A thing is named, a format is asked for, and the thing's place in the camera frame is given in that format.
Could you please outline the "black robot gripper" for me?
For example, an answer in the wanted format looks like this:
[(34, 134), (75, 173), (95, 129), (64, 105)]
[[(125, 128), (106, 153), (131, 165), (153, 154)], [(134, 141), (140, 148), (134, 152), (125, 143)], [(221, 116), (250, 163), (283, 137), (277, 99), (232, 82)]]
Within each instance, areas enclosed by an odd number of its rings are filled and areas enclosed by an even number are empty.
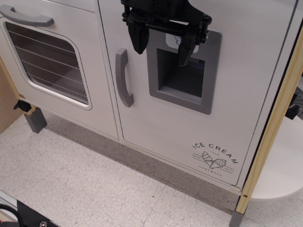
[(125, 8), (123, 21), (128, 25), (133, 48), (138, 54), (142, 54), (148, 45), (150, 29), (181, 36), (180, 67), (188, 64), (196, 44), (207, 40), (207, 27), (212, 18), (188, 0), (122, 0), (121, 4)]

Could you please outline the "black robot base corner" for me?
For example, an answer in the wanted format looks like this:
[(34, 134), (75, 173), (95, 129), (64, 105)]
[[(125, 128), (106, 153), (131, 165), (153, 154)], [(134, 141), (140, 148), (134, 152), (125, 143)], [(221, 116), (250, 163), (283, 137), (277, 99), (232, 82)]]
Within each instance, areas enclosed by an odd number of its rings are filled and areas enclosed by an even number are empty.
[(1, 221), (1, 227), (59, 227), (52, 220), (41, 215), (29, 206), (17, 200), (17, 208), (0, 204), (0, 209), (8, 211), (17, 218), (16, 222)]

